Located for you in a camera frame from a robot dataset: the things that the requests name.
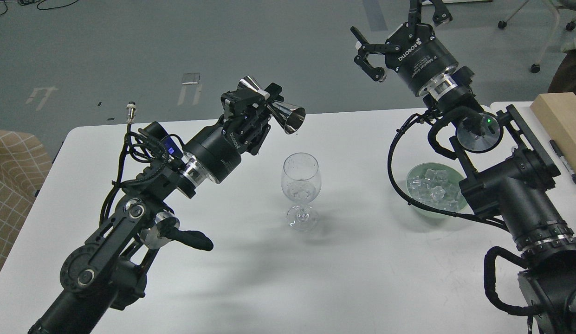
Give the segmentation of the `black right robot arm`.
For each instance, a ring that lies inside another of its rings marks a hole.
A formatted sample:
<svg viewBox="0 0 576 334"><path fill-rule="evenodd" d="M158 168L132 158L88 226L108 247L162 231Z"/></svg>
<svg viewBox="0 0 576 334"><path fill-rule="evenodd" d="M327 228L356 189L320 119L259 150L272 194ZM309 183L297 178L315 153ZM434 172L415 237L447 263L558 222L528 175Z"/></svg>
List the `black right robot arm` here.
<svg viewBox="0 0 576 334"><path fill-rule="evenodd" d="M412 0L408 20L383 44L350 29L358 41L354 63L375 82L393 70L427 108L397 130L386 163L389 180L409 205L509 232L520 256L499 246L485 254L487 299L509 315L526 316L528 328L536 322L542 334L576 334L576 235L546 193L561 172L515 106L492 114L477 102L474 72L460 66L435 36L434 26L453 17L443 1L432 4L432 25L422 23L422 2ZM462 166L460 192L471 214L430 207L398 186L392 169L396 145L423 122L430 125L432 149Z"/></svg>

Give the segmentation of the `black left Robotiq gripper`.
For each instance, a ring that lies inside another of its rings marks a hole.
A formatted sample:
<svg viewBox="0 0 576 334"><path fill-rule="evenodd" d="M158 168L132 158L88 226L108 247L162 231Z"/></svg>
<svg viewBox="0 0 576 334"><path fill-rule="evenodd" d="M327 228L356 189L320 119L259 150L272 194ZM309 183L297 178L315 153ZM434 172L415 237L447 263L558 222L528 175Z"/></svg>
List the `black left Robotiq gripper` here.
<svg viewBox="0 0 576 334"><path fill-rule="evenodd" d="M258 88L239 89L227 91L220 97L223 114L214 125L204 127L188 142L184 143L182 150L188 158L195 160L207 173L208 178L216 184L236 169L241 163L241 155L245 152L251 155L258 154L267 134L270 131L269 119L261 122L248 123L246 127L238 126L230 120L231 117L241 116L247 110L256 110L264 106L266 111L276 121L283 121L280 112L275 111L273 103L284 102L285 97L278 93L281 87L271 83L271 92Z"/></svg>

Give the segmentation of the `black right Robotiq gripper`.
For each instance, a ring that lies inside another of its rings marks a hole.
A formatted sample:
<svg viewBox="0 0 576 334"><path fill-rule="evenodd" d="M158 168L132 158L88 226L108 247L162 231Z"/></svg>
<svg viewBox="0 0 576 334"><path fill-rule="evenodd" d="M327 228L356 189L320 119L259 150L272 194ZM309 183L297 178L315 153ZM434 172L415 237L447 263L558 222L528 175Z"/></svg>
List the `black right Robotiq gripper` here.
<svg viewBox="0 0 576 334"><path fill-rule="evenodd" d="M384 55L387 68L394 70L415 96L425 95L424 87L430 79L457 69L459 62L436 38L434 26L422 23L423 0L409 2L408 21L388 36L385 44L371 44L356 28L350 32L357 40L354 63L375 82L383 82L386 70L369 63L370 55ZM435 26L453 20L442 0L428 0L434 7L432 22Z"/></svg>

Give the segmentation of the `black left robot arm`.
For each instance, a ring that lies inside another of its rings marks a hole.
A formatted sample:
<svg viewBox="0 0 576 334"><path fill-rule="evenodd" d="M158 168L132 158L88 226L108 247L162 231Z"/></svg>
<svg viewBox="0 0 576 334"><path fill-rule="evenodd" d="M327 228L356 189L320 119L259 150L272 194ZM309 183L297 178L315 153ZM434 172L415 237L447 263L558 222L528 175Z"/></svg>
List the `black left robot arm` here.
<svg viewBox="0 0 576 334"><path fill-rule="evenodd" d="M200 231L182 231L165 199L175 190L188 198L209 179L221 183L241 163L256 155L270 131L273 104L283 102L282 88L261 88L251 77L220 101L224 113L180 148L160 123L124 136L119 170L126 155L146 163L135 179L113 181L103 203L100 224L84 245L71 252L59 271L63 291L29 328L30 334L88 334L109 308L123 310L145 296L147 272L158 250L170 241L211 251Z"/></svg>

